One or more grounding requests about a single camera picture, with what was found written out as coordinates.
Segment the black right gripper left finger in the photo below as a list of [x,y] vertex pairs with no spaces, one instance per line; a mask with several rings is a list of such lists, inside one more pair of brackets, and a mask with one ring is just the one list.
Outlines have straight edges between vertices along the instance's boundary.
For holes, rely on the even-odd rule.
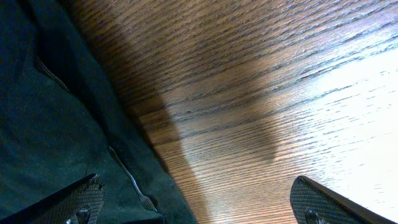
[[95,224],[105,201],[104,184],[90,174],[37,203],[1,220],[1,223]]

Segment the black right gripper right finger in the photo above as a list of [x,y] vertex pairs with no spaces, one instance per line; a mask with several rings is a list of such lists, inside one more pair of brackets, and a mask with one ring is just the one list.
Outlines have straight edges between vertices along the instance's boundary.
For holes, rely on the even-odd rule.
[[303,175],[292,184],[290,205],[299,224],[394,223]]

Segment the dark green shorts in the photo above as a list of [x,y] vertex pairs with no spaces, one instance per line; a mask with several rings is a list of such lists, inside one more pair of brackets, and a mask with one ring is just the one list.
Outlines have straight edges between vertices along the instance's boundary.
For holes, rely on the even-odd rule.
[[1,2],[1,220],[96,174],[98,223],[195,223],[58,1]]

